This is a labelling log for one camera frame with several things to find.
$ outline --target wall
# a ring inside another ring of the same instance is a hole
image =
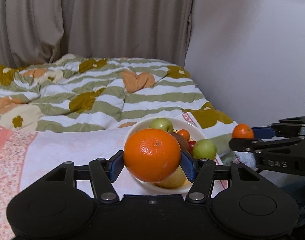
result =
[[[194,0],[185,68],[215,108],[267,125],[305,115],[305,0]]]

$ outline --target large orange fruit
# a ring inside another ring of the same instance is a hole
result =
[[[180,146],[168,132],[143,129],[131,135],[124,147],[124,163],[137,179],[158,183],[179,167]]]
[[[248,125],[241,123],[234,128],[232,137],[253,139],[255,135],[254,131]]]

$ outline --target silver bolt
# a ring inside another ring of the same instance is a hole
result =
[[[156,204],[157,201],[155,199],[149,199],[148,204]]]
[[[192,200],[202,200],[204,197],[205,195],[200,192],[192,192],[189,194],[189,198]]]
[[[113,200],[117,197],[117,195],[113,192],[105,192],[105,193],[102,193],[100,195],[101,199],[102,200],[105,200],[105,201],[110,201],[110,200]]]

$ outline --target kiwi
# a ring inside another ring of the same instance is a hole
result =
[[[180,149],[181,150],[189,150],[189,144],[188,144],[188,141],[186,141],[186,139],[181,136],[180,134],[178,133],[175,133],[175,132],[170,132],[170,134],[175,137],[175,139],[177,140],[177,142],[179,143],[180,145]]]

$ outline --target curtain fold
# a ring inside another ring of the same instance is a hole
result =
[[[145,57],[184,65],[192,0],[0,0],[0,64]]]

